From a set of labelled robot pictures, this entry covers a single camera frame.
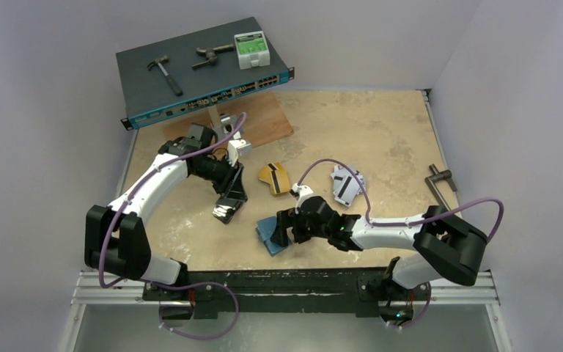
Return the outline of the blue card holder wallet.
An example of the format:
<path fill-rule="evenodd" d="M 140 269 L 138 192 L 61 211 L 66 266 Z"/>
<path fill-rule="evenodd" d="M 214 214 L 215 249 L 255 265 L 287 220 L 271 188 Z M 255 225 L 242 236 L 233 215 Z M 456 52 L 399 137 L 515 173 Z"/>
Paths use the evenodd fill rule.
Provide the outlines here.
<path fill-rule="evenodd" d="M 257 221 L 255 227 L 257 237 L 262 242 L 267 252 L 271 257 L 276 256 L 278 253 L 284 251 L 288 246 L 292 245 L 292 241 L 288 239 L 288 244 L 285 246 L 278 245 L 273 242 L 273 235 L 277 228 L 277 218 L 275 216 L 267 217 Z"/>

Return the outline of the black credit card stack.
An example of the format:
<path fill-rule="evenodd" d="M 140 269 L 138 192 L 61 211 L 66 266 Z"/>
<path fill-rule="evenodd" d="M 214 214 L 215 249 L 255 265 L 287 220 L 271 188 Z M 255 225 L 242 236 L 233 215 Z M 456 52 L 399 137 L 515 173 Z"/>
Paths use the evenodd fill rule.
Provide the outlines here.
<path fill-rule="evenodd" d="M 244 202 L 245 201 L 241 199 L 220 197 L 213 209 L 213 217 L 223 224 L 228 224 L 231 222 L 233 216 L 240 210 Z"/>

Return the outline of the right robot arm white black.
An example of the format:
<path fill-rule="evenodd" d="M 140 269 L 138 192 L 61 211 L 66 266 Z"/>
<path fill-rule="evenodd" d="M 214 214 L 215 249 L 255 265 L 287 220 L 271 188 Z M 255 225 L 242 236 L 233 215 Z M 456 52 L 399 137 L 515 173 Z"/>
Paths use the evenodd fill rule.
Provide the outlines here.
<path fill-rule="evenodd" d="M 475 285 L 489 243 L 483 231 L 438 205 L 417 216 L 371 224 L 365 216 L 338 213 L 320 196 L 259 221 L 257 234 L 272 256 L 313 238 L 323 238 L 343 252 L 414 250 L 414 255 L 394 260 L 382 279 L 383 291 L 391 298 L 438 278 Z"/>

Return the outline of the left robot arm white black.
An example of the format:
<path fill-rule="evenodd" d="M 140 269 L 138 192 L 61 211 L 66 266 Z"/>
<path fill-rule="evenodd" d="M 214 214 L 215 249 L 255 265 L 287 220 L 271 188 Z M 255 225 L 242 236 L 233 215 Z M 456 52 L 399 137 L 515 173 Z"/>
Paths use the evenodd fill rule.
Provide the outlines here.
<path fill-rule="evenodd" d="M 151 166 L 119 198 L 92 206 L 85 219 L 84 262 L 121 279 L 154 282 L 172 300 L 189 290 L 188 266 L 152 253 L 145 224 L 169 193 L 190 176 L 211 182 L 219 196 L 213 217 L 224 224 L 247 202 L 244 166 L 238 158 L 250 148 L 238 123 L 223 139 L 193 123 L 186 136 L 163 144 Z"/>

